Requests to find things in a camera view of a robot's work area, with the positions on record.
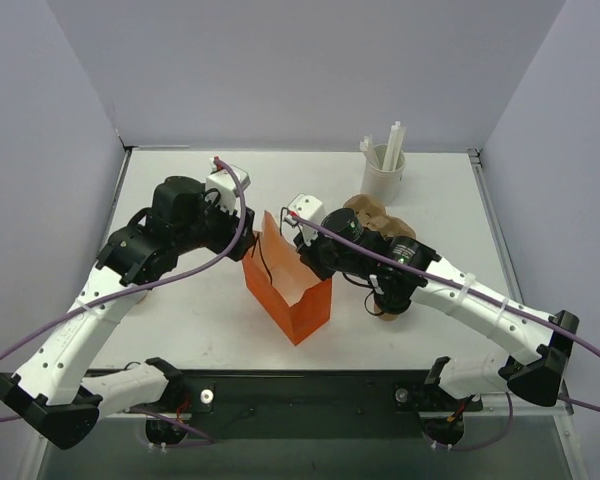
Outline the orange paper bag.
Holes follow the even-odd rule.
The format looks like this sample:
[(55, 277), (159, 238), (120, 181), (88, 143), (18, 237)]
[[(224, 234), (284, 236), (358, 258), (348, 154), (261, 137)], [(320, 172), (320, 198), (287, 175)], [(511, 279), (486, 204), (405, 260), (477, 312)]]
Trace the orange paper bag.
[(318, 279), (300, 261), (268, 211), (242, 267), (246, 287), (292, 344), (299, 345), (330, 320), (332, 281)]

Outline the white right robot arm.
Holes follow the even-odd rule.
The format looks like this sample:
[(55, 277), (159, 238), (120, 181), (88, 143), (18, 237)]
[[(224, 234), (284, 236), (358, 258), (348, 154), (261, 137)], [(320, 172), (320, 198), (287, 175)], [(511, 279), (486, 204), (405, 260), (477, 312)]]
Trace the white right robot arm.
[(299, 229), (297, 252), (320, 279), (353, 275), (369, 288), (382, 314), (427, 306), (497, 345), (473, 360), (436, 359), (423, 384), (430, 405), (444, 408), (454, 400), (500, 392), (540, 407), (557, 403), (572, 352), (570, 337), (579, 326), (575, 315), (513, 302), (414, 238), (363, 226), (350, 208), (330, 213), (320, 225), (298, 211), (289, 211), (284, 220)]

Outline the brown paper coffee cup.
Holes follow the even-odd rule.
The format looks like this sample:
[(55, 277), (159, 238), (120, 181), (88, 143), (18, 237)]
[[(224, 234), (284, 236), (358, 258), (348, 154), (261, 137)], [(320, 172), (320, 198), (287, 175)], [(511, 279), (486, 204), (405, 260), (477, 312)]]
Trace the brown paper coffee cup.
[(410, 301), (398, 305), (389, 306), (380, 304), (378, 301), (374, 301), (372, 315), (384, 321), (393, 321), (397, 319), (400, 315), (404, 314), (409, 309), (410, 305)]

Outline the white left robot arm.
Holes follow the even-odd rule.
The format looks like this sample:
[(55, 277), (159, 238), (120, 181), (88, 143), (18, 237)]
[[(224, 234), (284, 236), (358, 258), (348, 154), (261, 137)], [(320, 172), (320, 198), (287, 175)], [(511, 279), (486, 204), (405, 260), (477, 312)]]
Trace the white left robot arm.
[(13, 373), (0, 373), (0, 400), (53, 445), (67, 450), (96, 423), (135, 406), (170, 411), (185, 396), (184, 375), (158, 357), (131, 369), (87, 371), (122, 319), (180, 256), (204, 248), (240, 261), (254, 245), (246, 173), (219, 170), (204, 181), (171, 176), (150, 206), (114, 231), (97, 256), (69, 319)]

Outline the brown cardboard cup carrier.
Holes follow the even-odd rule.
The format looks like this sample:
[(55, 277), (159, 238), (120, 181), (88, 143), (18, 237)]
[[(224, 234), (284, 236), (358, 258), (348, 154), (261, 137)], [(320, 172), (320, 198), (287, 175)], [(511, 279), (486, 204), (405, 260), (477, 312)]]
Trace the brown cardboard cup carrier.
[(379, 239), (391, 240), (395, 237), (417, 239), (416, 232), (410, 225), (390, 215), (385, 205), (371, 195), (355, 195), (345, 201), (343, 207), (351, 209), (363, 227), (365, 245)]

